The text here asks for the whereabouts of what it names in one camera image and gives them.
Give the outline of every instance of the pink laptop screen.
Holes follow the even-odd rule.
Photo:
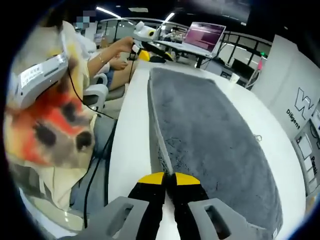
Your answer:
[[[192,44],[212,52],[226,27],[205,22],[193,22],[185,36],[184,43]]]

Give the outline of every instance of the white table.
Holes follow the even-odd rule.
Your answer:
[[[147,97],[147,83],[152,67],[164,67],[212,79],[242,115],[252,133],[262,136],[260,145],[271,168],[282,204],[283,226],[277,239],[288,238],[304,217],[306,197],[302,170],[286,133],[252,92],[239,85],[232,85],[213,73],[178,63],[167,65],[141,61],[135,70],[113,140],[109,168],[109,202],[119,196],[127,197],[140,178],[152,173]],[[168,198],[163,205],[163,217],[156,239],[180,239],[173,206]]]
[[[171,42],[171,41],[154,41],[157,44],[164,45],[166,47],[169,47],[171,49],[175,49],[178,52],[184,52],[187,54],[195,55],[198,60],[196,62],[196,68],[199,69],[202,65],[202,61],[204,59],[213,59],[212,52],[209,52],[208,50],[202,49],[201,47],[194,46],[188,43],[177,43],[177,42]]]

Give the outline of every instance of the computer monitor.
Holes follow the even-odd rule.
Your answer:
[[[183,42],[213,52],[225,29],[222,25],[193,22]]]
[[[254,69],[247,64],[243,63],[242,61],[239,61],[238,59],[234,59],[232,67],[234,70],[234,73],[240,74],[242,77],[246,79],[250,79],[252,74],[254,73]]]

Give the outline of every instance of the white cup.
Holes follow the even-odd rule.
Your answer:
[[[232,73],[231,77],[230,77],[230,83],[232,84],[236,84],[238,82],[238,80],[240,79],[240,76],[235,74],[235,73]]]

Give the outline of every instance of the printed logo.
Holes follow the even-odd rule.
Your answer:
[[[300,125],[297,123],[296,119],[295,119],[295,116],[294,114],[290,111],[290,109],[288,109],[286,111],[286,113],[289,115],[290,119],[291,119],[291,122],[295,124],[295,127],[297,129],[300,129]]]
[[[316,160],[316,157],[312,156],[311,157],[311,163],[312,163],[312,168],[313,168],[313,174],[317,175],[318,169],[316,167],[315,160]]]
[[[299,112],[302,111],[301,115],[304,120],[308,119],[313,113],[311,108],[314,106],[314,104],[311,105],[310,98],[305,96],[305,92],[300,87],[298,89],[298,94],[296,95],[294,106]]]

